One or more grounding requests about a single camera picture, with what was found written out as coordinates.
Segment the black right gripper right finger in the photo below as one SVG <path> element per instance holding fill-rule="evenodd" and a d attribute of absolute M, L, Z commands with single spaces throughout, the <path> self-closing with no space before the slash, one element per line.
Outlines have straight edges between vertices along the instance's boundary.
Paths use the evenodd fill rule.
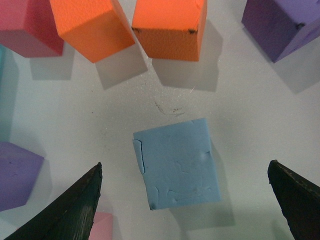
<path fill-rule="evenodd" d="M 320 238 L 320 187 L 272 160 L 267 175 L 291 234 L 296 240 Z"/>

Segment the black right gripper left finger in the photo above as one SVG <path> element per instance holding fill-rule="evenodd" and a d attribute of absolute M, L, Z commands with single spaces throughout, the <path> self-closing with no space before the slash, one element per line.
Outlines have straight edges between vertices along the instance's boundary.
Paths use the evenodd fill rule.
<path fill-rule="evenodd" d="M 102 185 L 99 162 L 7 240 L 87 240 Z"/>

